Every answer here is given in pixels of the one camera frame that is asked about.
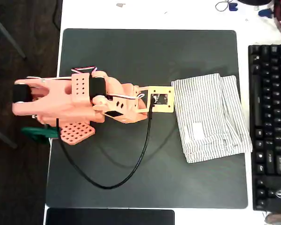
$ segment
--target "chair leg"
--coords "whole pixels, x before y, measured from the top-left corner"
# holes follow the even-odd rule
[[[8,144],[11,148],[16,149],[18,146],[16,143],[14,143],[13,141],[11,141],[8,137],[6,137],[4,134],[2,134],[0,132],[0,139],[5,142],[6,144]]]
[[[26,59],[26,55],[13,39],[13,37],[9,34],[9,32],[5,29],[5,27],[0,23],[0,30],[3,35],[8,39],[8,41],[14,46],[14,48],[18,51],[18,53],[22,56],[23,59]]]

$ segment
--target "pink plastic part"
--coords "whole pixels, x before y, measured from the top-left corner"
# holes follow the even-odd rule
[[[75,145],[95,134],[95,129],[87,123],[67,123],[61,128],[61,139],[70,145]]]
[[[74,145],[95,134],[89,121],[103,123],[104,115],[116,111],[120,116],[113,117],[122,123],[134,123],[147,118],[147,113],[137,113],[137,109],[146,109],[141,99],[125,99],[96,96],[89,99],[89,73],[73,74],[70,79],[56,80],[50,78],[32,78],[17,80],[15,84],[27,84],[31,88],[32,102],[13,103],[15,115],[36,115],[42,124],[56,126],[59,118],[61,138],[64,142]],[[139,87],[131,83],[121,84],[117,79],[109,77],[103,71],[91,74],[93,78],[103,77],[106,94],[120,94],[137,97]]]

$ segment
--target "floor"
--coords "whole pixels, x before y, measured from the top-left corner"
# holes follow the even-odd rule
[[[49,144],[20,132],[40,124],[31,117],[15,117],[11,104],[14,80],[56,75],[59,31],[52,23],[54,7],[54,0],[0,0],[0,21],[28,57],[23,60],[0,32],[0,130],[19,146],[14,150],[0,141],[0,225],[43,224]]]

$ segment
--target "keyboard logo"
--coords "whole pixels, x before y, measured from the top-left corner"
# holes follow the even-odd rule
[[[276,196],[281,199],[281,190],[276,191]]]

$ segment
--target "striped cloth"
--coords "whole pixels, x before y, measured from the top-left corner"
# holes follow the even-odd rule
[[[176,80],[175,112],[188,163],[251,152],[235,76]]]

